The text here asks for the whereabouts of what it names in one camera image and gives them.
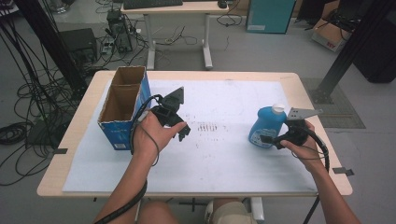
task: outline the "black pole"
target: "black pole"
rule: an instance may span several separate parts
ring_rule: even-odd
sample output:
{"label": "black pole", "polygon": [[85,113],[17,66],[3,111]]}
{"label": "black pole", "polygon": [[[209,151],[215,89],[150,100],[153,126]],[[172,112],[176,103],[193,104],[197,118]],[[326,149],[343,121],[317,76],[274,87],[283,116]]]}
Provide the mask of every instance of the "black pole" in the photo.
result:
{"label": "black pole", "polygon": [[62,75],[64,75],[65,80],[73,90],[74,97],[79,100],[82,99],[88,88],[87,83],[67,53],[63,41],[53,28],[48,15],[38,3],[38,0],[14,0],[14,2]]}
{"label": "black pole", "polygon": [[372,2],[358,27],[338,54],[325,78],[315,90],[310,92],[315,104],[330,104],[332,102],[330,95],[335,86],[353,63],[361,48],[375,32],[377,25],[385,19],[395,2],[396,0],[374,0]]}

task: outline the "table leg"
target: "table leg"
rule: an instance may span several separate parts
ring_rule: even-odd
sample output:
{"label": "table leg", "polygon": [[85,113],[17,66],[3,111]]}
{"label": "table leg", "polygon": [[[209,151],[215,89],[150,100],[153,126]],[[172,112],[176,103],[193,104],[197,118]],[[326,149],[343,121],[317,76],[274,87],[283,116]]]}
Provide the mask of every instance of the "table leg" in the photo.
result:
{"label": "table leg", "polygon": [[203,42],[204,49],[204,58],[205,58],[205,67],[207,70],[213,68],[212,57],[210,56],[210,48],[209,48],[209,14],[205,14],[205,39]]}
{"label": "table leg", "polygon": [[264,211],[262,209],[262,198],[251,197],[250,198],[251,214],[257,223],[264,223]]}
{"label": "table leg", "polygon": [[146,24],[146,32],[148,36],[148,64],[147,70],[154,70],[154,62],[155,62],[155,42],[152,40],[151,36],[151,24],[149,19],[149,14],[143,15],[145,18]]}

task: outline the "cardboard box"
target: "cardboard box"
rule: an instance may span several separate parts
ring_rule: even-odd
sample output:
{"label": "cardboard box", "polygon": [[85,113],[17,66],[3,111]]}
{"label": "cardboard box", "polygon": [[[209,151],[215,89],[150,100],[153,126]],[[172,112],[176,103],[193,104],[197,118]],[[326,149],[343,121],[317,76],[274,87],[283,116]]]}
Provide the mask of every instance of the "cardboard box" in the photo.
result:
{"label": "cardboard box", "polygon": [[98,119],[99,127],[114,149],[131,149],[132,119],[150,95],[145,67],[117,69]]}
{"label": "cardboard box", "polygon": [[346,44],[351,33],[329,23],[327,18],[338,8],[339,1],[326,4],[323,8],[322,19],[314,26],[312,39],[334,52],[339,51]]}

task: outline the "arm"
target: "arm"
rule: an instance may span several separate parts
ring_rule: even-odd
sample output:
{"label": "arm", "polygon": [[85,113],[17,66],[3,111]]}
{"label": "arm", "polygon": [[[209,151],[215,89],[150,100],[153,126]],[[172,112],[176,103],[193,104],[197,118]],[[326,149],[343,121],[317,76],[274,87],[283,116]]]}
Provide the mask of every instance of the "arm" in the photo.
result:
{"label": "arm", "polygon": [[[124,206],[143,188],[149,174],[149,169],[157,158],[158,150],[163,150],[171,138],[186,126],[180,122],[172,128],[164,128],[154,114],[148,113],[134,132],[134,155],[122,176],[120,183],[108,198],[105,206],[94,222]],[[136,206],[114,219],[112,223],[133,223]]]}
{"label": "arm", "polygon": [[[315,130],[314,126],[308,121],[306,122],[306,125],[310,130]],[[315,140],[308,137],[308,140],[301,147],[297,147],[289,141],[282,141],[281,144],[297,155],[305,165],[306,170],[313,176],[318,188],[318,195],[326,223],[360,223],[323,166],[318,155],[318,148]]]}

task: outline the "white paper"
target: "white paper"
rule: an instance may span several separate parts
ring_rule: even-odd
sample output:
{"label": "white paper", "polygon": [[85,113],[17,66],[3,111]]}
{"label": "white paper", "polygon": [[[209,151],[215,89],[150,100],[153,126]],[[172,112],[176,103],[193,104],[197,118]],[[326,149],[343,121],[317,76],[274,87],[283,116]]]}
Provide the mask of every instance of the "white paper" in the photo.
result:
{"label": "white paper", "polygon": [[[161,153],[148,175],[148,192],[317,191],[311,175],[288,149],[265,149],[248,141],[260,108],[280,103],[289,113],[279,82],[150,80],[149,85],[151,94],[162,96],[184,87],[184,105],[177,113],[191,132],[182,142],[171,140]],[[129,151],[114,150],[96,122],[105,98],[106,91],[78,146],[64,191],[111,192],[132,158]],[[286,130],[283,125],[281,133]]]}

